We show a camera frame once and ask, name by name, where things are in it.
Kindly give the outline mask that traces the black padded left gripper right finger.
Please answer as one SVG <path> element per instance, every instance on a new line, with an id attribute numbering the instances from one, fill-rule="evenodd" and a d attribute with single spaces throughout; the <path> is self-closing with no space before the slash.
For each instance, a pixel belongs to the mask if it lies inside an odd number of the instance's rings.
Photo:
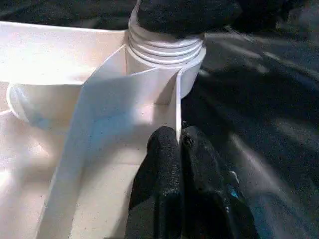
<path id="1" fill-rule="evenodd" d="M 257 239 L 253 215 L 231 171 L 208 137 L 182 131 L 185 227 L 189 239 Z"/>

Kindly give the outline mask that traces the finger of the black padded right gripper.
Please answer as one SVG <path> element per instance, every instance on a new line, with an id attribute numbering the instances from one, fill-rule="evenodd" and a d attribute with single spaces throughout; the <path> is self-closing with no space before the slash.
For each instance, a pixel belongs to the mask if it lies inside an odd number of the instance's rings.
<path id="1" fill-rule="evenodd" d="M 178 37 L 222 29 L 243 11 L 242 0 L 139 0 L 136 3 L 139 27 Z"/>

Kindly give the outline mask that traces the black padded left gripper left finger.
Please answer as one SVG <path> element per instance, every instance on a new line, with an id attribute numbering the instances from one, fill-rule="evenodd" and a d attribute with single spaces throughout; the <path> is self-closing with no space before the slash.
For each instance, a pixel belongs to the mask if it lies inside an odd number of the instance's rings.
<path id="1" fill-rule="evenodd" d="M 182 177 L 176 132 L 162 126 L 149 137 L 146 156 L 133 179 L 126 239 L 181 238 Z"/>

